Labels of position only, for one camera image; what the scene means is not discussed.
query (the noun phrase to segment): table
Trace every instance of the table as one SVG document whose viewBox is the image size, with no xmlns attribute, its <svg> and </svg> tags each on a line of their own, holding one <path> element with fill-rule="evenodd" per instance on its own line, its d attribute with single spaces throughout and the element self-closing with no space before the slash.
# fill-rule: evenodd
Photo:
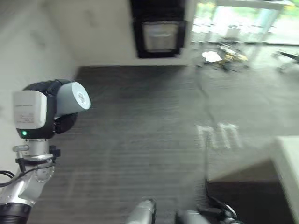
<svg viewBox="0 0 299 224">
<path fill-rule="evenodd" d="M 210 170 L 210 182 L 264 182 L 278 176 L 295 223 L 299 224 L 299 136 L 277 137 L 257 152 Z"/>
</svg>

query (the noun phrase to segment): glass door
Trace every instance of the glass door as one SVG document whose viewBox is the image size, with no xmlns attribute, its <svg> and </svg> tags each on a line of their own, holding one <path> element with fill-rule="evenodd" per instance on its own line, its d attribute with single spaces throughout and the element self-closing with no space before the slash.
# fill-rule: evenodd
<svg viewBox="0 0 299 224">
<path fill-rule="evenodd" d="M 293 0 L 270 28 L 266 42 L 278 44 L 299 44 L 299 0 Z M 254 9 L 244 7 L 217 7 L 213 21 L 212 12 L 215 4 L 205 1 L 197 4 L 193 25 L 193 41 L 204 40 L 205 34 L 211 29 L 208 41 L 217 42 L 224 37 L 229 26 L 237 25 L 240 29 L 239 38 L 244 42 L 257 42 L 267 32 L 265 28 L 276 10 Z"/>
</svg>

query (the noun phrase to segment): wire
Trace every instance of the wire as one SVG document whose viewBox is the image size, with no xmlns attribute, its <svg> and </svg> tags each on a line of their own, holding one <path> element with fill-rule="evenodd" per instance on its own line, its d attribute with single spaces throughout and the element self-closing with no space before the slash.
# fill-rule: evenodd
<svg viewBox="0 0 299 224">
<path fill-rule="evenodd" d="M 209 116 L 209 118 L 211 120 L 211 126 L 216 129 L 217 123 L 216 123 L 215 117 L 213 116 L 213 114 L 211 112 L 210 97 L 209 97 L 208 93 L 204 90 L 204 88 L 202 87 L 200 81 L 197 79 L 197 76 L 195 76 L 195 83 L 196 83 L 198 89 L 200 90 L 200 92 L 202 93 L 202 95 L 204 96 L 204 99 L 205 99 L 205 105 L 204 105 L 205 111 L 206 111 L 207 115 Z M 209 191 L 209 187 L 208 187 L 208 185 L 209 185 L 209 176 L 208 176 L 209 170 L 208 169 L 209 169 L 210 142 L 211 141 L 210 141 L 210 133 L 209 133 L 207 135 L 206 141 L 205 141 L 205 146 L 206 146 L 205 147 L 205 189 L 206 189 L 206 196 L 211 202 L 213 202 L 214 205 L 218 205 L 222 208 L 225 208 L 228 211 L 232 211 L 232 209 L 229 206 L 227 206 L 225 203 L 223 203 L 223 202 L 219 201 L 217 198 L 211 196 L 211 193 Z"/>
<path fill-rule="evenodd" d="M 0 174 L 8 176 L 11 179 L 14 177 L 14 174 L 12 172 L 10 172 L 10 171 L 7 171 L 7 170 L 0 170 Z"/>
<path fill-rule="evenodd" d="M 49 168 L 49 167 L 53 167 L 55 165 L 56 165 L 55 163 L 52 163 L 52 164 L 50 164 L 48 166 L 36 167 L 36 168 L 30 169 L 30 170 L 27 170 L 26 172 L 22 172 L 17 177 L 14 176 L 10 181 L 8 181 L 6 183 L 0 183 L 0 188 L 6 187 L 6 186 L 8 186 L 8 185 L 10 185 L 10 184 L 12 184 L 14 182 L 16 182 L 17 180 L 19 180 L 20 178 L 22 178 L 23 176 L 25 176 L 27 173 L 30 173 L 30 172 L 38 170 L 38 169 L 46 169 L 46 168 Z"/>
</svg>

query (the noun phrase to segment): white wall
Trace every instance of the white wall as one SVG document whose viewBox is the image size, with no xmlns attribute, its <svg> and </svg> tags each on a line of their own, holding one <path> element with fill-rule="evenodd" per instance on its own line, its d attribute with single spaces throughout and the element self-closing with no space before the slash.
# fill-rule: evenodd
<svg viewBox="0 0 299 224">
<path fill-rule="evenodd" d="M 187 0 L 185 19 L 190 22 L 186 48 L 179 58 L 136 57 L 129 0 L 51 0 L 48 11 L 81 65 L 190 64 L 189 44 L 196 0 Z"/>
<path fill-rule="evenodd" d="M 12 147 L 22 143 L 13 125 L 12 92 L 30 83 L 73 79 L 77 71 L 77 63 L 42 11 L 36 8 L 19 23 L 5 41 L 0 32 L 0 169 L 12 171 L 17 167 Z"/>
</svg>

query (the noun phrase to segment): gray carpet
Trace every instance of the gray carpet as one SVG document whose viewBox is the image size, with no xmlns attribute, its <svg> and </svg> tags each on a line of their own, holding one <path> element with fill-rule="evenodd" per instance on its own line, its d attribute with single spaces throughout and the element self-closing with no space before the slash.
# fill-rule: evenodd
<svg viewBox="0 0 299 224">
<path fill-rule="evenodd" d="M 239 127 L 242 148 L 218 142 L 210 168 L 260 150 L 276 135 L 298 134 L 299 75 L 275 72 L 265 48 L 250 70 L 214 67 L 83 68 L 77 80 L 92 108 L 53 140 L 62 149 L 56 172 L 33 209 L 31 224 L 123 223 L 143 198 L 158 201 L 157 224 L 174 210 L 206 206 L 203 149 L 195 124 L 210 126 L 207 91 L 216 122 Z"/>
</svg>

